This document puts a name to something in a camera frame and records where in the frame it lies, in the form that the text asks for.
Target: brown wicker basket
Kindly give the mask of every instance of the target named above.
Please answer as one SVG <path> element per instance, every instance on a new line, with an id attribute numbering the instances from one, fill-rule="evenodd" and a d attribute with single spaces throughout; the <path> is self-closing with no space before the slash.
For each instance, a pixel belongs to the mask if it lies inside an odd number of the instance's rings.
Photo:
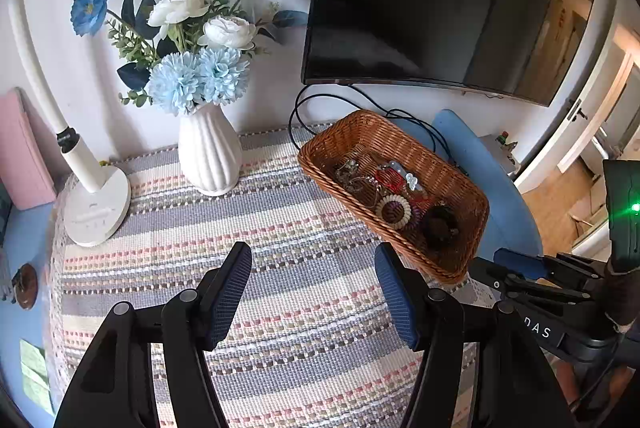
<path id="1" fill-rule="evenodd" d="M 431 251 L 422 234 L 415 228 L 392 230 L 378 218 L 365 202 L 373 201 L 375 190 L 347 192 L 334 180 L 336 167 L 348 158 L 357 157 L 359 174 L 373 175 L 380 156 L 396 160 L 418 177 L 429 196 L 427 205 L 445 201 L 456 214 L 459 235 L 452 245 L 440 252 Z M 489 215 L 489 202 L 468 177 L 444 162 L 392 124 L 388 119 L 368 110 L 358 110 L 336 122 L 308 141 L 298 155 L 300 166 L 326 192 L 337 198 L 373 231 L 391 242 L 417 267 L 443 283 L 462 280 L 466 267 L 478 248 Z"/>

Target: lamp arm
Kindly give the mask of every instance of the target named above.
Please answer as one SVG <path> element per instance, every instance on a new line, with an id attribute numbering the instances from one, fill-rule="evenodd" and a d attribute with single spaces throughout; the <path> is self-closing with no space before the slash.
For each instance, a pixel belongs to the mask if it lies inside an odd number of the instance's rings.
<path id="1" fill-rule="evenodd" d="M 9 20 L 14 31 L 18 55 L 40 108 L 49 126 L 56 134 L 62 157 L 76 174 L 82 186 L 89 193 L 95 193 L 104 186 L 107 180 L 106 174 L 101 170 L 100 164 L 84 140 L 73 128 L 69 127 L 53 97 L 31 39 L 24 0 L 8 0 L 8 6 Z"/>

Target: tv screen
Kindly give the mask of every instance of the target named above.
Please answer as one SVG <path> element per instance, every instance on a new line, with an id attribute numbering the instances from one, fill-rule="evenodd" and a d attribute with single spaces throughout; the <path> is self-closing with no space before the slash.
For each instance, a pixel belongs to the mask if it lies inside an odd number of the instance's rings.
<path id="1" fill-rule="evenodd" d="M 549 105 L 593 0 L 312 0 L 303 82 L 481 90 Z"/>

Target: blue gripper pad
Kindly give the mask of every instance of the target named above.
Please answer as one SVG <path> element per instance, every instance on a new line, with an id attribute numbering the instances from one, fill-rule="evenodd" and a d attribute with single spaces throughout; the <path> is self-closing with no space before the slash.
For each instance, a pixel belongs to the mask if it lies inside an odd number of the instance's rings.
<path id="1" fill-rule="evenodd" d="M 410 272 L 417 271 L 405 268 L 388 242 L 383 242 L 376 248 L 374 264 L 398 336 L 411 350 L 416 350 L 420 343 L 417 311 L 421 309 L 419 301 L 424 300 L 424 297 L 411 293 L 413 286 L 407 277 Z M 420 274 L 417 275 L 428 290 Z"/>
<path id="2" fill-rule="evenodd" d="M 210 315 L 206 338 L 213 347 L 226 338 L 251 274 L 251 248 L 236 242 L 209 286 L 200 311 Z"/>

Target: artificial flower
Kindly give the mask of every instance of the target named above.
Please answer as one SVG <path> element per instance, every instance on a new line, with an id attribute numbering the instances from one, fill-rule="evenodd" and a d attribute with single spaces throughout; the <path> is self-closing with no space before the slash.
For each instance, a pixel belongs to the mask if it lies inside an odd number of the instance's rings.
<path id="1" fill-rule="evenodd" d="M 249 84 L 249 62 L 241 60 L 241 50 L 207 48 L 198 55 L 197 72 L 207 103 L 232 103 L 244 94 Z"/>
<path id="2" fill-rule="evenodd" d="M 174 116 L 189 114 L 202 101 L 196 74 L 200 58 L 190 52 L 168 54 L 151 69 L 147 91 L 154 104 Z"/>
<path id="3" fill-rule="evenodd" d="M 237 16 L 217 16 L 203 27 L 204 35 L 198 45 L 209 47 L 231 47 L 246 51 L 252 49 L 252 41 L 258 32 L 255 25 Z"/>
<path id="4" fill-rule="evenodd" d="M 106 16 L 107 0 L 74 0 L 71 6 L 71 23 L 78 36 L 94 36 Z"/>
<path id="5" fill-rule="evenodd" d="M 164 39 L 171 24 L 197 18 L 208 10 L 209 4 L 204 0 L 161 0 L 152 9 L 147 23 L 159 27 L 160 39 Z"/>

